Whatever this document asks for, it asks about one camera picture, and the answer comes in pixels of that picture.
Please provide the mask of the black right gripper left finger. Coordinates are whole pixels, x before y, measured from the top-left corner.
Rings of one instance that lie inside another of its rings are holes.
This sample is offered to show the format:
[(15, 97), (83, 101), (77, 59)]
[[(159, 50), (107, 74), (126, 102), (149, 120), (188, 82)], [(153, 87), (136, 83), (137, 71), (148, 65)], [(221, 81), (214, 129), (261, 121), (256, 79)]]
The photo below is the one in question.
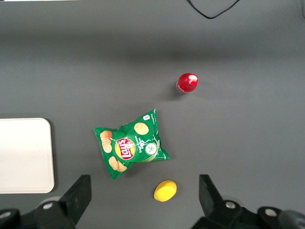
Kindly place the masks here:
[(59, 200), (46, 201), (35, 209), (37, 228), (74, 229), (91, 199), (91, 176), (81, 175)]

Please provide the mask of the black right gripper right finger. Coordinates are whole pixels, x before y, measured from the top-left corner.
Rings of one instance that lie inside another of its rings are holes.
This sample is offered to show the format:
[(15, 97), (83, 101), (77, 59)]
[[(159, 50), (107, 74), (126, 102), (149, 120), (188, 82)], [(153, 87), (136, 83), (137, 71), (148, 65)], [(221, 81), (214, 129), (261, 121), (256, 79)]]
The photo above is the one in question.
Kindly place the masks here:
[(242, 207), (224, 200), (209, 175), (199, 176), (199, 201), (204, 212), (194, 229), (236, 229)]

